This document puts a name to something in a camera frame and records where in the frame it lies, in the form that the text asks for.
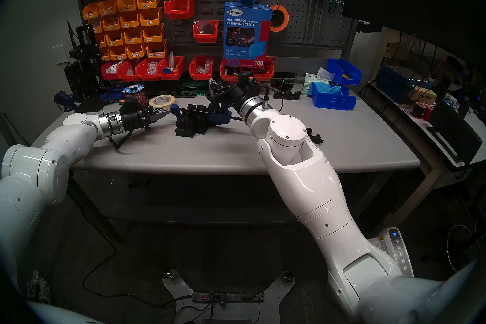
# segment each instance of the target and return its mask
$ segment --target black cable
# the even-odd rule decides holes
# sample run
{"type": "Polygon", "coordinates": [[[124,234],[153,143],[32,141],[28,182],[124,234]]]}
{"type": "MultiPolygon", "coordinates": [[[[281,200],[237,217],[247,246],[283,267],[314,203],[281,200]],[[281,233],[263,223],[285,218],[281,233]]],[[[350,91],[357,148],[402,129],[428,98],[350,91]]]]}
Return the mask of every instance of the black cable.
{"type": "Polygon", "coordinates": [[[131,297],[133,299],[136,299],[138,300],[139,302],[142,302],[146,305],[149,305],[149,306],[152,306],[152,307],[156,307],[156,308],[161,308],[161,307],[164,307],[172,302],[176,302],[176,301],[180,301],[180,300],[183,300],[183,299],[188,299],[188,298],[192,298],[192,295],[184,295],[184,296],[181,296],[181,297],[178,297],[178,298],[175,298],[175,299],[172,299],[172,300],[169,300],[165,303],[161,303],[161,304],[156,304],[156,303],[150,303],[150,302],[147,302],[147,301],[144,301],[143,299],[137,297],[136,295],[133,295],[133,294],[130,294],[130,293],[121,293],[121,294],[113,294],[113,295],[104,295],[104,294],[99,294],[89,288],[87,288],[85,286],[85,282],[86,280],[89,278],[89,276],[91,276],[101,265],[103,265],[104,263],[107,263],[114,255],[117,254],[117,248],[115,247],[115,245],[110,241],[110,239],[108,239],[106,236],[104,236],[104,234],[93,224],[93,222],[91,222],[87,217],[86,217],[86,214],[84,214],[84,211],[82,210],[82,208],[79,206],[79,204],[73,200],[76,205],[78,205],[79,207],[79,210],[81,211],[81,215],[83,216],[83,218],[86,220],[86,222],[88,222],[91,226],[93,226],[93,228],[103,237],[103,239],[105,241],[107,241],[107,243],[113,248],[113,253],[106,257],[103,261],[101,261],[97,266],[95,266],[91,272],[89,272],[86,277],[83,279],[83,282],[82,282],[82,286],[83,286],[83,289],[90,292],[91,294],[95,294],[95,295],[98,295],[99,297],[102,297],[102,298],[119,298],[119,297],[124,297],[124,296],[128,296],[128,297],[131,297]]]}
{"type": "Polygon", "coordinates": [[[17,132],[17,134],[21,137],[22,141],[24,141],[27,146],[30,146],[30,144],[25,140],[24,137],[22,137],[22,135],[20,134],[20,132],[17,130],[17,128],[15,127],[15,125],[10,121],[10,119],[8,118],[7,114],[4,112],[3,115],[5,116],[5,118],[7,119],[7,121],[10,123],[11,127],[14,128],[14,131],[17,132]]]}

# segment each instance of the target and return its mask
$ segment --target red storage bin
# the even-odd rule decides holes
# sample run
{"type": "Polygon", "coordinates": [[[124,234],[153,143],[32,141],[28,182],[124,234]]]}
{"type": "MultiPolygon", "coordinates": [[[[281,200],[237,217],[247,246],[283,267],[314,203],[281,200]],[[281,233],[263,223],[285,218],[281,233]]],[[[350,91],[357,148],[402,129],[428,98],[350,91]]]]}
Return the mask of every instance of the red storage bin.
{"type": "Polygon", "coordinates": [[[175,64],[174,64],[174,71],[172,73],[164,73],[163,69],[167,68],[169,65],[167,64],[168,58],[164,57],[159,65],[157,65],[157,75],[160,77],[161,80],[178,80],[182,73],[184,72],[184,56],[174,56],[175,64]]]}
{"type": "Polygon", "coordinates": [[[155,74],[148,74],[149,70],[149,63],[159,63],[162,59],[143,59],[136,67],[135,67],[135,75],[140,78],[141,80],[159,80],[160,77],[157,75],[157,71],[155,74]]]}
{"type": "Polygon", "coordinates": [[[266,72],[265,73],[259,73],[259,71],[261,71],[261,69],[252,68],[251,72],[253,73],[253,77],[258,82],[269,81],[270,78],[272,78],[273,74],[274,74],[273,61],[275,61],[276,59],[277,59],[276,57],[265,56],[265,63],[264,63],[264,67],[262,69],[266,69],[266,72]]]}
{"type": "MultiPolygon", "coordinates": [[[[221,64],[219,65],[219,75],[221,76],[221,79],[225,82],[237,82],[238,77],[236,77],[235,75],[230,74],[229,76],[225,76],[225,69],[226,68],[228,68],[228,66],[224,66],[222,64],[222,61],[221,61],[221,64]]],[[[240,67],[236,66],[235,68],[238,70],[238,73],[239,73],[240,67]]]]}
{"type": "Polygon", "coordinates": [[[212,77],[212,64],[214,63],[214,56],[194,56],[193,60],[189,64],[189,75],[195,80],[209,80],[212,77]],[[197,73],[198,66],[206,67],[206,61],[210,59],[209,71],[210,73],[197,73]]]}
{"type": "Polygon", "coordinates": [[[218,39],[218,24],[219,21],[209,21],[210,24],[214,27],[213,34],[200,34],[197,30],[197,26],[193,24],[193,36],[196,38],[196,42],[198,43],[216,43],[218,39]]]}
{"type": "Polygon", "coordinates": [[[164,1],[164,13],[169,19],[189,19],[194,15],[194,0],[164,1]]]}
{"type": "Polygon", "coordinates": [[[138,81],[138,77],[135,75],[135,66],[137,60],[125,60],[117,67],[117,77],[119,80],[123,80],[124,82],[134,82],[138,81]]]}

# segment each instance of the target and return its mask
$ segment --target gray table top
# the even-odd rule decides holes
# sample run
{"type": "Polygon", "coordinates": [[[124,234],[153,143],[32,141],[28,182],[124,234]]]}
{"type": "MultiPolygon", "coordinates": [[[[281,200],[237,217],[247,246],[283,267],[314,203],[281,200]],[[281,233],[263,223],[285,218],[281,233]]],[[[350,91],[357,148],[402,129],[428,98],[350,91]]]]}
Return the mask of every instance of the gray table top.
{"type": "MultiPolygon", "coordinates": [[[[205,97],[177,98],[180,107],[208,105],[205,97]]],[[[279,109],[281,101],[270,98],[279,109]]],[[[107,105],[105,112],[116,111],[118,104],[107,105]]],[[[39,136],[33,146],[41,147],[47,135],[71,113],[61,115],[39,136]]],[[[359,97],[352,111],[315,108],[312,99],[286,100],[282,114],[300,119],[312,134],[320,134],[319,145],[338,173],[413,169],[419,160],[395,132],[359,97]]],[[[169,114],[151,125],[150,132],[136,130],[116,150],[108,141],[96,141],[91,152],[73,168],[108,169],[126,172],[166,174],[267,174],[257,152],[257,140],[242,121],[209,128],[194,138],[175,135],[176,118],[169,114]]],[[[114,136],[119,141],[123,135],[114,136]]]]}

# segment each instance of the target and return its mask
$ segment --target blue storage bin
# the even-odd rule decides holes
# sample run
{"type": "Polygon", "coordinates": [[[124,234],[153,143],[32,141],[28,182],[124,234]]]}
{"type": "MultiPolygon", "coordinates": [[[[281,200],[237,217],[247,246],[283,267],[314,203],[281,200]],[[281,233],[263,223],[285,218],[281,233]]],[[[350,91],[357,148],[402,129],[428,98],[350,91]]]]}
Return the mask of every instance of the blue storage bin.
{"type": "Polygon", "coordinates": [[[350,89],[346,86],[341,86],[342,95],[319,92],[314,82],[312,82],[311,86],[313,86],[310,90],[312,90],[314,107],[331,108],[333,110],[352,110],[356,105],[356,97],[349,95],[350,89]]]}
{"type": "Polygon", "coordinates": [[[333,81],[340,85],[359,85],[361,82],[361,71],[348,60],[327,59],[327,71],[334,73],[333,81]],[[343,73],[351,78],[343,78],[343,73]]]}

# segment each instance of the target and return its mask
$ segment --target masking tape roll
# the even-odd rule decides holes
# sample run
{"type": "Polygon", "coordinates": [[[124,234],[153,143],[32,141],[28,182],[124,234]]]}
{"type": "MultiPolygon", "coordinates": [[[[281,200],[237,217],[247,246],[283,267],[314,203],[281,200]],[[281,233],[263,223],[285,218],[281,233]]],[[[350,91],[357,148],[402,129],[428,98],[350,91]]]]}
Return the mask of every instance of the masking tape roll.
{"type": "Polygon", "coordinates": [[[150,99],[149,102],[149,105],[154,108],[169,108],[171,104],[176,104],[175,98],[172,95],[159,95],[150,99]]]}

